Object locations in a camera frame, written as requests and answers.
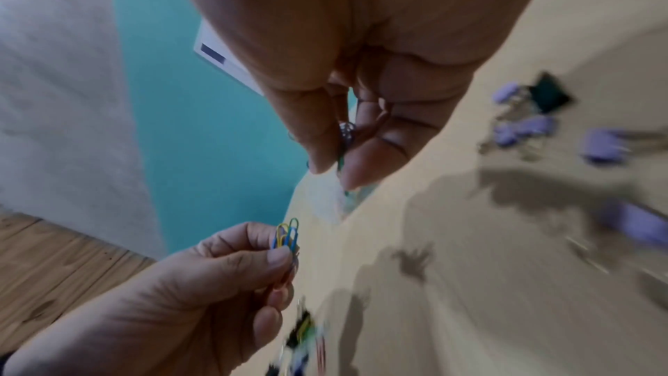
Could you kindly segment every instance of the beige tabletop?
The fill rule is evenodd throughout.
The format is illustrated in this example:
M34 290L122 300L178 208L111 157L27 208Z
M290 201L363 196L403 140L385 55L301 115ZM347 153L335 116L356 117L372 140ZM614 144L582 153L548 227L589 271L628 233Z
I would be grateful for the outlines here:
M543 159L480 157L491 93L543 69L578 100ZM315 216L316 177L298 186L296 295L329 323L327 374L668 374L668 311L635 270L668 258L632 252L605 274L566 245L609 196L668 212L668 154L605 170L578 156L590 127L652 130L667 114L668 0L534 0L442 134L346 221ZM238 374L263 375L282 341Z

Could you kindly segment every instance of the hand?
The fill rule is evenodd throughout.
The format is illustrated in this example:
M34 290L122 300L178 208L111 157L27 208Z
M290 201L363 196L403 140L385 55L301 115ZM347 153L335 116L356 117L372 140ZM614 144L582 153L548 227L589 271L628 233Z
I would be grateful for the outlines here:
M151 266L19 349L6 375L229 375L273 340L293 296L275 228L242 224Z
M473 72L529 0L194 0L248 67L312 172L342 153L347 91L359 99L341 183L400 169L444 127Z

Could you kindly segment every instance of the teal wall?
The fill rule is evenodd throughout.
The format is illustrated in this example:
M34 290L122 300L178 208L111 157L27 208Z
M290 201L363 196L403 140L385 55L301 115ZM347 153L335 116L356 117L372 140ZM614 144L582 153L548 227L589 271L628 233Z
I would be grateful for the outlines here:
M189 0L114 0L146 178L168 250L277 224L306 172L267 101L200 58Z

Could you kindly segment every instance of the wooden floor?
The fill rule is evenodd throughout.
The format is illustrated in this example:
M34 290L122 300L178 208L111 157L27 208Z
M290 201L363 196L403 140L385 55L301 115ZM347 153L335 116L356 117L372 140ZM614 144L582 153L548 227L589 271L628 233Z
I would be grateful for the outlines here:
M0 210L0 353L15 350L152 259Z

